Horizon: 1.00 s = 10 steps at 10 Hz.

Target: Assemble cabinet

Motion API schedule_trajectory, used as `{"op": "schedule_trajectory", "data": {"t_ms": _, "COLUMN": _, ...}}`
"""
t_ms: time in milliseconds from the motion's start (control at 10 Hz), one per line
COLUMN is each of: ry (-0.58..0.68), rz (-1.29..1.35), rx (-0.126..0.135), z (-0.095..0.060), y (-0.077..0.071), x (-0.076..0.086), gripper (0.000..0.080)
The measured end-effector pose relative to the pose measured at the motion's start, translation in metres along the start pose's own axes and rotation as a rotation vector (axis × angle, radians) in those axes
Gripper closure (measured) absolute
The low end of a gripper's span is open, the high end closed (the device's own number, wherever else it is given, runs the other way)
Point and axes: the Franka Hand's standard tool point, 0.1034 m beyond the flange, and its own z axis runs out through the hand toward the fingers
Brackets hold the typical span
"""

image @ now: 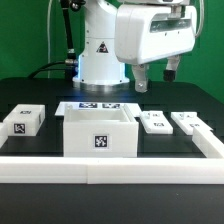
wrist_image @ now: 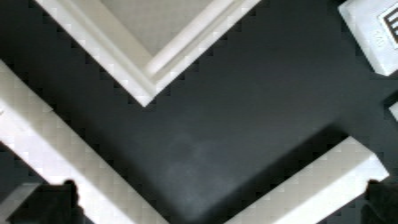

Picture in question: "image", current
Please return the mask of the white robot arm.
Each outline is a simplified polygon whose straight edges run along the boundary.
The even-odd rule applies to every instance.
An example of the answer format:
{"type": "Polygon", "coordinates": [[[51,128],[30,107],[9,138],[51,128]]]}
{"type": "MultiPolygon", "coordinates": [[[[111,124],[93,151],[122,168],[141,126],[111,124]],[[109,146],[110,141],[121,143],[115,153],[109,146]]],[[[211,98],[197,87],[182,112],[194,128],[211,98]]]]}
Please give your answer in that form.
{"type": "Polygon", "coordinates": [[[172,82],[181,56],[190,52],[204,25],[204,0],[59,0],[65,23],[73,85],[92,91],[126,86],[125,66],[132,67],[135,90],[148,89],[147,71],[165,59],[163,79],[172,82]],[[73,47],[69,12],[85,10],[85,45],[73,47]]]}

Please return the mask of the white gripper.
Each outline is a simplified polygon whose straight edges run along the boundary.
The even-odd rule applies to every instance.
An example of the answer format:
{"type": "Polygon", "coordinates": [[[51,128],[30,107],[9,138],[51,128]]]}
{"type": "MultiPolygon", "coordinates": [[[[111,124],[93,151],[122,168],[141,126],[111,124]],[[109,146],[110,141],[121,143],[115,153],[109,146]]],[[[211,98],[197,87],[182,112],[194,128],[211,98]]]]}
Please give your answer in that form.
{"type": "Polygon", "coordinates": [[[133,65],[135,90],[146,92],[149,66],[145,63],[169,57],[163,79],[173,82],[179,54],[193,49],[195,33],[193,6],[186,6],[180,16],[174,17],[170,6],[123,4],[116,15],[115,55],[120,62],[133,65]]]}

